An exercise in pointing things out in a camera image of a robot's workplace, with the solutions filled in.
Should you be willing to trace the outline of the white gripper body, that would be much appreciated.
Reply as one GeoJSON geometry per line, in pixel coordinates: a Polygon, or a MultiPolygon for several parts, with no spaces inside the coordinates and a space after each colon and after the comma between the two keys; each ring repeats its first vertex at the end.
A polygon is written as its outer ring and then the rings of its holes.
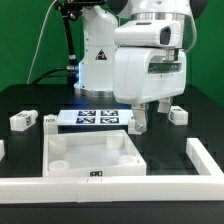
{"type": "Polygon", "coordinates": [[[182,94],[186,85],[186,55],[165,60],[156,48],[120,47],[115,54],[113,93],[119,103],[136,105],[182,94]]]}

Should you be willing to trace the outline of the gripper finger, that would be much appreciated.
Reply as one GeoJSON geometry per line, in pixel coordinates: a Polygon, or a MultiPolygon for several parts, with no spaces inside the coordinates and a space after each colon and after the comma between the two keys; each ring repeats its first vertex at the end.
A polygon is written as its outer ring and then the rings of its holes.
{"type": "Polygon", "coordinates": [[[159,100],[158,110],[157,110],[157,122],[166,123],[168,119],[168,114],[172,105],[173,98],[166,97],[159,100]]]}
{"type": "Polygon", "coordinates": [[[132,113],[135,123],[135,130],[140,133],[144,133],[147,130],[147,110],[146,104],[138,104],[132,106],[132,113]]]}

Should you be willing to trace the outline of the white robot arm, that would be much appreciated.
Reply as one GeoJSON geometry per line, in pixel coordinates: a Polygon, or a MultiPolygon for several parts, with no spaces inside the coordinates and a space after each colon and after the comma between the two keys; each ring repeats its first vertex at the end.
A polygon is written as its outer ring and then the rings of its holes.
{"type": "Polygon", "coordinates": [[[84,58],[75,91],[132,106],[133,133],[147,130],[147,109],[167,113],[186,86],[187,32],[208,0],[108,0],[83,9],[84,58]]]}

